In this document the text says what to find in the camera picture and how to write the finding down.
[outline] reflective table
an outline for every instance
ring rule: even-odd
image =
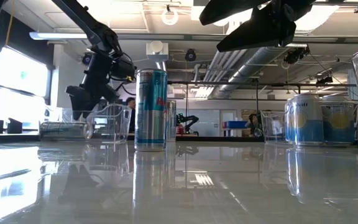
[[[358,149],[1,144],[0,223],[358,223]]]

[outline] silver duct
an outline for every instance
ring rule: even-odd
[[[230,77],[229,82],[245,82],[248,77],[261,71],[265,65],[271,63],[281,54],[288,50],[286,47],[261,47],[259,49],[249,49],[244,56],[243,64]],[[216,98],[228,97],[239,85],[220,85],[212,92],[211,96]]]

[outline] door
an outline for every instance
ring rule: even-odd
[[[237,110],[221,110],[221,136],[223,134],[223,122],[226,121],[235,121],[237,119]],[[230,136],[238,136],[238,131],[230,131]]]

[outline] robotic arm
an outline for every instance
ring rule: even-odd
[[[136,67],[122,50],[117,34],[108,26],[95,20],[76,0],[52,0],[70,19],[86,34],[94,52],[85,77],[79,86],[68,86],[73,108],[73,118],[79,119],[81,114],[86,118],[104,97],[109,103],[118,99],[116,90],[108,85],[111,78],[131,82]]]
[[[189,134],[189,133],[190,133],[190,127],[191,127],[191,125],[193,125],[194,123],[196,123],[198,120],[199,120],[199,118],[197,118],[197,117],[194,116],[194,115],[185,117],[185,116],[183,116],[183,114],[177,114],[177,125],[179,125],[180,123],[184,123],[184,122],[187,122],[187,121],[191,121],[189,124],[187,124],[187,125],[185,126],[186,134]]]

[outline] window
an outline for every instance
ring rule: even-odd
[[[24,129],[38,129],[45,112],[45,100],[39,96],[26,96],[0,88],[0,119],[16,119]]]
[[[0,85],[45,96],[47,81],[46,65],[9,48],[1,50]]]

